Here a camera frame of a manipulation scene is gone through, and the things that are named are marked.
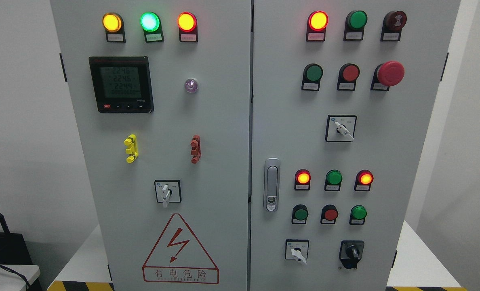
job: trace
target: high voltage warning symbol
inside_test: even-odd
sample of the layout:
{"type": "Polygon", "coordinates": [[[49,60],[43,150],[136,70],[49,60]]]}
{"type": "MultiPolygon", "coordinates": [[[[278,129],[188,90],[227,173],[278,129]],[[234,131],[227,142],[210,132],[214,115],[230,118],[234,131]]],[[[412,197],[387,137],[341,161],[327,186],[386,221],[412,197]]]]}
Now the high voltage warning symbol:
{"type": "Polygon", "coordinates": [[[218,284],[218,267],[179,213],[172,214],[143,264],[145,282],[218,284]]]}

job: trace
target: small purple light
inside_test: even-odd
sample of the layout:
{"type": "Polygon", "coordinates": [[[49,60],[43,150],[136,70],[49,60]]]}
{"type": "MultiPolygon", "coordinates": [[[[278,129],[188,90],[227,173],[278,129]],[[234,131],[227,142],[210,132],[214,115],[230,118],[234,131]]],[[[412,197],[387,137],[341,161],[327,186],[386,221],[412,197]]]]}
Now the small purple light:
{"type": "Polygon", "coordinates": [[[184,82],[184,88],[188,93],[195,93],[199,90],[199,83],[197,82],[197,79],[190,78],[184,82]]]}

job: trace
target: green indicator light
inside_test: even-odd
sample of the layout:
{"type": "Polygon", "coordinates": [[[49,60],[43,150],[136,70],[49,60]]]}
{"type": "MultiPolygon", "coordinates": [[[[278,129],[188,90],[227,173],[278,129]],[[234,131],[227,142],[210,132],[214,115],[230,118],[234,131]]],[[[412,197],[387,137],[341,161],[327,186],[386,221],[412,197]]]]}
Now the green indicator light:
{"type": "Polygon", "coordinates": [[[147,12],[141,16],[140,23],[144,30],[153,32],[157,31],[161,22],[155,13],[147,12]]]}
{"type": "Polygon", "coordinates": [[[308,217],[308,211],[299,209],[294,213],[294,217],[296,217],[297,220],[305,220],[308,217]]]}
{"type": "Polygon", "coordinates": [[[364,11],[354,11],[349,14],[348,25],[354,30],[359,30],[368,22],[368,15],[364,11]]]}
{"type": "Polygon", "coordinates": [[[320,66],[310,66],[310,68],[308,68],[306,71],[306,77],[310,81],[317,81],[323,77],[323,70],[320,66]]]}
{"type": "Polygon", "coordinates": [[[357,205],[351,210],[351,216],[354,219],[364,219],[368,215],[366,208],[362,205],[357,205]]]}
{"type": "Polygon", "coordinates": [[[326,180],[331,185],[338,185],[342,181],[342,175],[337,170],[331,170],[326,174],[326,180]]]}

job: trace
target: black and yellow hazard stripe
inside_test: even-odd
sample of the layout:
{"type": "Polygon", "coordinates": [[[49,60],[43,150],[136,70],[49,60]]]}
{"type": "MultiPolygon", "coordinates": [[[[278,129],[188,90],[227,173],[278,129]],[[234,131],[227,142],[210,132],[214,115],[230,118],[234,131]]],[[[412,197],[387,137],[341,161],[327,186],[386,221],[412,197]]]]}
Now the black and yellow hazard stripe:
{"type": "Polygon", "coordinates": [[[48,291],[114,291],[112,283],[54,281],[48,291]]]}
{"type": "Polygon", "coordinates": [[[387,287],[385,291],[467,291],[462,287],[387,287]]]}
{"type": "MultiPolygon", "coordinates": [[[[112,283],[54,281],[48,291],[114,291],[112,283]]],[[[387,287],[385,291],[467,291],[462,287],[387,287]]]]}

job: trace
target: lightning bolt symbol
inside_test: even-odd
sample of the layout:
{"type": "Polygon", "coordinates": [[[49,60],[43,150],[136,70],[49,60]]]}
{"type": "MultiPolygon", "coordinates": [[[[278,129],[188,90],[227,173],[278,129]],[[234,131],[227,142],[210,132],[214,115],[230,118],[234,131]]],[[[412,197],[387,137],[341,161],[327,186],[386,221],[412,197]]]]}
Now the lightning bolt symbol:
{"type": "Polygon", "coordinates": [[[170,242],[168,243],[168,246],[167,247],[173,247],[174,245],[181,245],[181,248],[179,249],[179,251],[175,254],[175,256],[172,256],[172,258],[170,258],[170,263],[172,263],[174,260],[177,260],[177,255],[184,249],[184,247],[190,242],[190,240],[183,240],[183,241],[179,241],[179,242],[176,242],[176,243],[173,243],[175,239],[177,239],[177,237],[179,236],[179,234],[181,234],[181,232],[183,231],[183,229],[181,227],[179,227],[177,229],[177,231],[175,232],[174,236],[172,236],[172,239],[170,240],[170,242]]]}

